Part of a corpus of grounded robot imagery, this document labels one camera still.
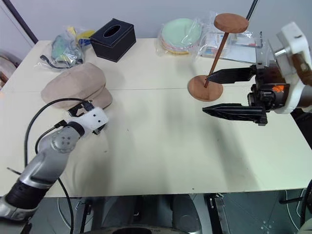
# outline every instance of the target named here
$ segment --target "wooden stand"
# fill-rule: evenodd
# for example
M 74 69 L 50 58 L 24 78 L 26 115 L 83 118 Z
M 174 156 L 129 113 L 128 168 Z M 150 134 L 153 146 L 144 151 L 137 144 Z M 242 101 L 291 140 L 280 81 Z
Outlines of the wooden stand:
M 216 16 L 216 18 L 214 19 L 214 25 L 217 29 L 224 32 L 224 36 L 218 52 L 215 55 L 213 65 L 208 76 L 211 75 L 215 70 L 215 66 L 220 58 L 221 52 L 223 50 L 229 33 L 242 33 L 247 29 L 248 24 L 248 20 L 239 15 L 225 13 Z M 196 76 L 192 78 L 188 83 L 188 90 L 190 94 L 198 100 L 214 101 L 222 95 L 222 84 L 209 82 L 208 76 Z

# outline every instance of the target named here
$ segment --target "white table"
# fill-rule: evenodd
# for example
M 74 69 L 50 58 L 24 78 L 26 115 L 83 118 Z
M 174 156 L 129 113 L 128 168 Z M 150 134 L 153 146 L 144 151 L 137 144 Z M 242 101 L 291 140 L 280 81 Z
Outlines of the white table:
M 48 41 L 39 41 L 0 93 L 0 195 L 23 170 L 27 125 L 45 103 L 40 91 L 58 75 L 34 68 Z M 105 109 L 110 121 L 99 136 L 89 135 L 71 153 L 61 176 L 70 196 L 212 193 L 295 189 L 312 177 L 312 151 L 290 115 L 268 114 L 269 123 L 228 121 L 202 112 L 218 103 L 248 105 L 254 82 L 224 85 L 220 99 L 191 97 L 187 82 L 207 74 L 213 62 L 155 53 L 154 39 L 138 39 L 118 62 L 86 61 L 100 67 L 113 103 Z M 250 64 L 220 60 L 218 69 Z M 29 159 L 41 133 L 68 116 L 48 108 L 35 122 Z M 47 196 L 64 196 L 56 183 Z

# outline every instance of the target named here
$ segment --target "black pole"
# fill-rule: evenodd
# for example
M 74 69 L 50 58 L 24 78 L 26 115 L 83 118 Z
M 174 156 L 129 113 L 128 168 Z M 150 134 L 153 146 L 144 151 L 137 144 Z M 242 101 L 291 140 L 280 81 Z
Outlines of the black pole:
M 8 8 L 8 10 L 11 12 L 11 14 L 14 16 L 14 18 L 19 22 L 20 26 L 23 28 L 25 33 L 29 36 L 29 38 L 33 41 L 34 44 L 38 42 L 38 39 L 33 34 L 33 32 L 30 30 L 26 22 L 23 20 L 23 18 L 20 16 L 16 8 L 13 6 L 13 4 L 10 2 L 10 0 L 2 0 L 4 5 Z
M 247 20 L 249 20 L 250 17 L 252 16 L 252 14 L 254 12 L 254 9 L 255 9 L 255 6 L 257 6 L 257 3 L 258 3 L 258 0 L 253 0 L 252 6 L 250 7 L 249 12 L 248 12 L 248 14 L 246 16 Z

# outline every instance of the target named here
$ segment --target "tissue box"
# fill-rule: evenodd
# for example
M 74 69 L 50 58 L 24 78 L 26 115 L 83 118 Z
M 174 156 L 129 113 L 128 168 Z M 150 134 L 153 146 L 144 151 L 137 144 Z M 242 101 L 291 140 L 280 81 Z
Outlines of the tissue box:
M 96 55 L 117 62 L 136 42 L 133 24 L 112 19 L 90 36 Z

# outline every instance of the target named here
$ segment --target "floor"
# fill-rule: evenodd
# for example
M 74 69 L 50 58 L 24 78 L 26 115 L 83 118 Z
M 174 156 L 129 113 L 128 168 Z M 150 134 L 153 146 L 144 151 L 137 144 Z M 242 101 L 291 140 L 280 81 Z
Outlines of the floor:
M 288 191 L 288 199 L 299 196 L 301 190 Z M 190 195 L 198 212 L 203 234 L 212 234 L 207 205 L 203 194 Z M 295 234 L 296 229 L 290 221 L 286 205 L 279 204 L 285 199 L 285 191 L 268 191 L 256 193 L 224 194 L 223 204 L 230 234 Z M 116 197 L 107 197 L 104 215 L 108 212 Z M 57 198 L 45 198 L 39 210 L 32 218 L 32 234 L 67 234 L 68 227 L 62 221 Z M 73 208 L 80 199 L 72 199 Z M 65 198 L 59 200 L 60 209 L 67 220 L 70 220 Z M 290 214 L 297 226 L 299 217 L 296 214 L 297 203 L 289 204 Z M 92 214 L 87 216 L 85 231 L 90 230 Z

